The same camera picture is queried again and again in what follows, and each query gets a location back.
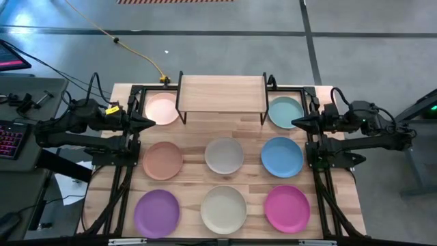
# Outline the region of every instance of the striped mat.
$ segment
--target striped mat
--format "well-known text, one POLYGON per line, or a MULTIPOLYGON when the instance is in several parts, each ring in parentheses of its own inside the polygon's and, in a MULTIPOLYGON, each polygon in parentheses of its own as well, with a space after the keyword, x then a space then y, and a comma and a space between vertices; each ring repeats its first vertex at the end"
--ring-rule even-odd
POLYGON ((140 3, 215 3, 232 2, 234 0, 117 0, 118 4, 140 4, 140 3))

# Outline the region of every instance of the teal plate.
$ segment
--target teal plate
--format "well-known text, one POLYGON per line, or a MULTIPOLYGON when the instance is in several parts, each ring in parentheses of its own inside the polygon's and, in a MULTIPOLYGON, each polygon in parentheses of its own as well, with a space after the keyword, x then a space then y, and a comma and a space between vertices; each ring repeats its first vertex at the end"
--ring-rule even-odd
POLYGON ((292 120, 303 117, 303 108, 293 98, 281 96, 270 102, 268 117, 275 125, 291 129, 296 127, 292 124, 292 120))

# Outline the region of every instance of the plate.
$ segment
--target plate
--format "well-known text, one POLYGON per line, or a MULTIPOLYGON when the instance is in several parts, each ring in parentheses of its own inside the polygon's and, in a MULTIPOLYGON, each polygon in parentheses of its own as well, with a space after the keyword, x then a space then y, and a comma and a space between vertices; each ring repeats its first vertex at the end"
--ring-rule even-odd
POLYGON ((181 170, 183 164, 182 151, 170 142, 152 145, 144 154, 144 172, 154 180, 167 180, 181 170))
POLYGON ((157 189, 147 192, 138 201, 134 211, 134 222, 144 237, 168 236, 178 226, 179 202, 168 191, 157 189))
POLYGON ((280 96, 268 105, 268 117, 278 127, 291 129, 296 126, 292 120, 303 117, 303 108, 300 103, 288 96, 280 96))
POLYGON ((292 185, 273 188, 264 203, 267 220, 285 233, 296 233, 307 227, 310 205, 305 194, 292 185))
POLYGON ((206 146, 205 161, 218 174, 232 174, 243 165, 244 151, 237 140, 219 137, 206 146))
POLYGON ((157 125, 170 124, 179 116, 176 111, 176 96, 170 93, 156 94, 145 104, 144 112, 157 125))
POLYGON ((200 206, 203 223, 217 234, 236 232, 246 221, 246 201, 239 191, 217 186, 206 194, 200 206))
POLYGON ((271 174, 289 178, 302 169, 303 153, 293 140, 287 137, 274 137, 264 144, 261 160, 271 174))

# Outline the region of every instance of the white paper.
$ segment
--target white paper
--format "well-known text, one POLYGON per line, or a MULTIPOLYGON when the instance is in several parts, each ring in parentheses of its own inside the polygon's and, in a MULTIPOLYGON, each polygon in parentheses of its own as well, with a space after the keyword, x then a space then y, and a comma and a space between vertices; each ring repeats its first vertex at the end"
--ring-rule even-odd
MULTIPOLYGON (((88 169, 92 169, 91 161, 87 162, 79 162, 78 165, 86 167, 88 169)), ((62 197, 67 197, 69 195, 82 195, 79 196, 70 196, 63 200, 64 206, 73 204, 77 201, 82 200, 85 197, 87 192, 87 183, 82 181, 75 181, 74 179, 64 176, 62 174, 55 174, 55 178, 57 184, 59 185, 59 190, 61 191, 62 197)))

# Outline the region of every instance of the pink plate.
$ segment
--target pink plate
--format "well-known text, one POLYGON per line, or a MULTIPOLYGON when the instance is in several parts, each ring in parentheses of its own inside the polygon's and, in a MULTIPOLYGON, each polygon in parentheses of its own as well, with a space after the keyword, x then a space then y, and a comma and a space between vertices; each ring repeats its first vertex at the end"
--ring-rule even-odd
POLYGON ((280 185, 268 193, 264 212, 276 229, 296 233, 307 227, 310 206, 302 191, 292 185, 280 185))
POLYGON ((170 93, 159 93, 151 97, 145 104, 145 116, 157 125, 172 123, 178 118, 176 96, 170 93))

